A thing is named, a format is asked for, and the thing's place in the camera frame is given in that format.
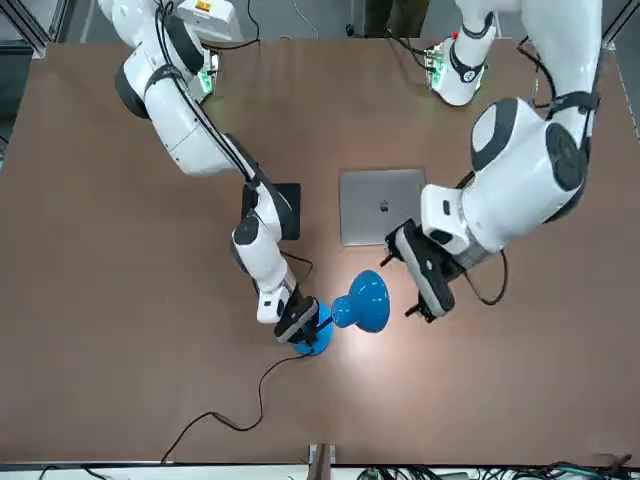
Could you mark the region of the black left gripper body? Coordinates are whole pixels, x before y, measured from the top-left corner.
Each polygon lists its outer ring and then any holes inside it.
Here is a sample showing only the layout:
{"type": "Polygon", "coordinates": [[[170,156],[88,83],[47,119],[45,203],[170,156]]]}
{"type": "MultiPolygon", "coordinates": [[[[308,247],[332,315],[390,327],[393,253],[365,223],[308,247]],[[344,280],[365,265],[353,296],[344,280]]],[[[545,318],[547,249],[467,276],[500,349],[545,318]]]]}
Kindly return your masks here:
{"type": "Polygon", "coordinates": [[[440,318],[455,306],[445,265],[446,254],[423,233],[413,219],[408,219],[386,235],[393,239],[422,297],[430,310],[430,318],[440,318]]]}

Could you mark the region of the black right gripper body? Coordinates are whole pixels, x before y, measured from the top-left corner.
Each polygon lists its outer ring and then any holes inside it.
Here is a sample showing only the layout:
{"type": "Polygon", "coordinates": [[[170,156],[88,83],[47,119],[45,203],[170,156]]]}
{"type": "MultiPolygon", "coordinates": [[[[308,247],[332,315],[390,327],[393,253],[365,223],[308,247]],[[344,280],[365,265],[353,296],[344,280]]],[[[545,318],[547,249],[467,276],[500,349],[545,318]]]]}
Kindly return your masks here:
{"type": "Polygon", "coordinates": [[[301,329],[306,324],[316,324],[318,313],[319,303],[315,297],[292,298],[274,327],[276,340],[279,343],[299,344],[302,341],[301,329]]]}

